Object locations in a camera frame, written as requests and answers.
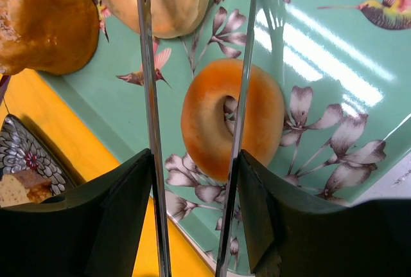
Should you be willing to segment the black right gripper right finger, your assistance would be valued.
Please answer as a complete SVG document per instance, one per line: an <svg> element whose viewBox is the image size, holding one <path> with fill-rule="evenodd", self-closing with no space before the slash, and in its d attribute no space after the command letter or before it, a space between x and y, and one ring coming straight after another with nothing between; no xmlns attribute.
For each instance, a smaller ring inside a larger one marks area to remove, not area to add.
<svg viewBox="0 0 411 277"><path fill-rule="evenodd" d="M308 194L248 152L238 189L256 276L409 276L410 201L346 207Z"/></svg>

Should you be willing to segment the metal serving tongs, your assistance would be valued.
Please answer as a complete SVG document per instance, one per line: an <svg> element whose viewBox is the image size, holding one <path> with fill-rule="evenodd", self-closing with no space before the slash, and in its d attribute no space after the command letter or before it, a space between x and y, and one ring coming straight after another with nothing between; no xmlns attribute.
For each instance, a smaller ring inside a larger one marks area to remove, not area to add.
<svg viewBox="0 0 411 277"><path fill-rule="evenodd" d="M166 199L164 189L161 133L157 106L157 88L152 50L152 15L151 0L137 0L140 25L141 59L143 65L144 92L150 150L154 157L155 182L153 196L155 205L155 224L157 232L157 251L159 254L159 272L161 276L171 276L170 247L168 226L166 221ZM256 16L256 0L250 0L249 21L243 58L240 96L238 98L237 115L234 125L234 136L231 149L228 183L226 185L225 202L220 232L216 276L226 276L229 263L229 247L231 241L231 222L236 199L236 187L239 174L239 154L243 139L243 127L247 104L247 93L250 82L250 68L254 43L254 22Z"/></svg>

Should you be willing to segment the brown bread slice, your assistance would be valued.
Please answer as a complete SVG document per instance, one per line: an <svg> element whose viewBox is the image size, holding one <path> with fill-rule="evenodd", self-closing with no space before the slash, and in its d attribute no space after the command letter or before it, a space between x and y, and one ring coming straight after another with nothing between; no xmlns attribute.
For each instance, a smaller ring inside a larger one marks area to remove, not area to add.
<svg viewBox="0 0 411 277"><path fill-rule="evenodd" d="M1 207L41 203L52 196L51 179L33 170L4 174L1 178Z"/></svg>

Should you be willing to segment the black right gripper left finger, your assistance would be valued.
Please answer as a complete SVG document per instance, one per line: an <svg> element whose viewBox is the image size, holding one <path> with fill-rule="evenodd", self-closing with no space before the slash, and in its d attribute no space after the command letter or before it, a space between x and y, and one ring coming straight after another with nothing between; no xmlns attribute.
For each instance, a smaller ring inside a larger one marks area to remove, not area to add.
<svg viewBox="0 0 411 277"><path fill-rule="evenodd" d="M40 204L1 210L2 276L131 276L153 157L122 165Z"/></svg>

